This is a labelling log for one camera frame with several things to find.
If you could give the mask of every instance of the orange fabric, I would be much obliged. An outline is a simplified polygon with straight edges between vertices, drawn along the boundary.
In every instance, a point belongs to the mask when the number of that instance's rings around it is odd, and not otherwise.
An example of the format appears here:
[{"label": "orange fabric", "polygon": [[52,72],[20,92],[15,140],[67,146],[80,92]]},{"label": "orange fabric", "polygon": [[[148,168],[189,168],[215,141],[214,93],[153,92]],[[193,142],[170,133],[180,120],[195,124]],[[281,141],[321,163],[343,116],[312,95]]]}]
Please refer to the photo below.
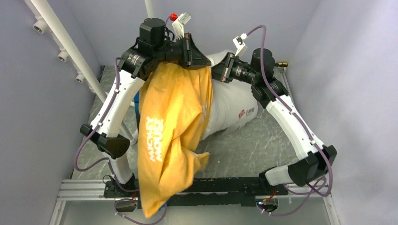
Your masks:
[{"label": "orange fabric", "polygon": [[160,63],[140,90],[138,180],[148,218],[187,189],[209,153],[195,154],[213,100],[211,68]]}]

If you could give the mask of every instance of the white pipe connector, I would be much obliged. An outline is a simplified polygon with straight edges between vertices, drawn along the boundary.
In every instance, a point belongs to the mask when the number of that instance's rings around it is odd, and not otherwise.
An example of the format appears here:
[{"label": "white pipe connector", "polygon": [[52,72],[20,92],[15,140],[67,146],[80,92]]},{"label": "white pipe connector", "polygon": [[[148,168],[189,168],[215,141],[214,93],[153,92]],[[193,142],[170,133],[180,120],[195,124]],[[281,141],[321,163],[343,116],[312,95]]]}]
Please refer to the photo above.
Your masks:
[{"label": "white pipe connector", "polygon": [[68,61],[68,57],[69,57],[69,54],[65,50],[61,50],[61,52],[58,54],[58,59],[61,62]]},{"label": "white pipe connector", "polygon": [[77,73],[76,81],[79,83],[84,82],[84,76],[83,76],[82,72]]},{"label": "white pipe connector", "polygon": [[40,34],[44,34],[49,30],[48,24],[40,16],[36,16],[37,22],[33,25],[33,28]]}]

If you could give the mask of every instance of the marble floor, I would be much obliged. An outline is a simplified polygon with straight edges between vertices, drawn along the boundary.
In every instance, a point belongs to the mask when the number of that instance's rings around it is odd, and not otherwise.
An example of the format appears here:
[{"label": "marble floor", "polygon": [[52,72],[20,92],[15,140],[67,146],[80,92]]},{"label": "marble floor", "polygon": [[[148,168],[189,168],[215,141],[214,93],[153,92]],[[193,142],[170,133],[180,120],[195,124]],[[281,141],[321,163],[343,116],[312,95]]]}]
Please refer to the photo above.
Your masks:
[{"label": "marble floor", "polygon": [[[105,67],[101,85],[109,91],[115,78],[114,68]],[[89,117],[89,123],[98,114],[102,103],[95,98]],[[137,128],[134,108],[130,107],[124,123],[133,133]],[[255,119],[242,129],[230,133],[218,132],[199,143],[197,152],[208,151],[210,159],[207,167],[196,174],[196,177],[249,177],[275,165],[285,165],[297,161],[294,149],[278,125],[276,120],[264,109],[259,107]],[[137,145],[131,145],[128,152],[130,167],[137,174]],[[97,147],[89,142],[83,148],[78,164],[86,167],[103,155]],[[74,171],[72,179],[101,179],[110,174],[106,163],[86,172]]]}]

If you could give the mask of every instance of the white pole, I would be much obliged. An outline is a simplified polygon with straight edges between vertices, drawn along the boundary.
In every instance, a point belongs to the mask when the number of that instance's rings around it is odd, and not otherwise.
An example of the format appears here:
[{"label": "white pole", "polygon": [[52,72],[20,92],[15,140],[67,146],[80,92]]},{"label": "white pole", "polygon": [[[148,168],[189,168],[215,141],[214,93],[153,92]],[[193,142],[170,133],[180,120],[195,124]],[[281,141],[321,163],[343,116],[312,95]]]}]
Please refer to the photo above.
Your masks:
[{"label": "white pole", "polygon": [[153,12],[152,0],[145,0],[145,7],[146,7],[146,13],[148,14],[148,18],[154,18],[155,13]]},{"label": "white pole", "polygon": [[[30,8],[31,4],[33,4],[33,6],[36,8],[36,11],[40,13],[47,25],[50,27],[51,31],[58,38],[59,42],[68,52],[69,56],[72,58],[77,67],[80,69],[83,76],[94,90],[95,94],[98,95],[102,102],[105,102],[105,99],[107,98],[105,91],[102,89],[100,83],[90,69],[83,55],[76,47],[72,38],[69,36],[68,32],[58,19],[51,6],[48,4],[47,0],[25,0],[25,2],[28,6],[30,6]],[[131,135],[129,129],[124,123],[122,123],[122,131],[126,138],[133,140],[133,136]]]}]

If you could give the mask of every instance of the silver metal frame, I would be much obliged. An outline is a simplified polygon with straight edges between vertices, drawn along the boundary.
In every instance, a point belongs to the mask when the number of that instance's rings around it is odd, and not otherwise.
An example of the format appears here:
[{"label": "silver metal frame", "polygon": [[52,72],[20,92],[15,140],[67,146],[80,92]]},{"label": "silver metal frame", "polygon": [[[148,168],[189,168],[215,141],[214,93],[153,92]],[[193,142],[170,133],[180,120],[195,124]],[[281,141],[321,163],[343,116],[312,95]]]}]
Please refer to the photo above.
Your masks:
[{"label": "silver metal frame", "polygon": [[[309,187],[298,187],[296,185],[289,185],[289,189],[295,192],[308,192]],[[322,188],[322,193],[326,192],[328,187]],[[104,198],[105,184],[102,180],[63,180],[60,190],[58,192],[53,216],[51,217],[50,225],[60,225],[63,210],[67,201],[117,201],[122,198]],[[256,196],[256,199],[267,198],[269,196]],[[302,197],[302,195],[278,195],[278,198],[295,198]],[[310,198],[322,198],[317,194],[313,194]],[[336,209],[333,203],[332,196],[323,197],[325,207],[329,216],[331,225],[340,225]]]}]

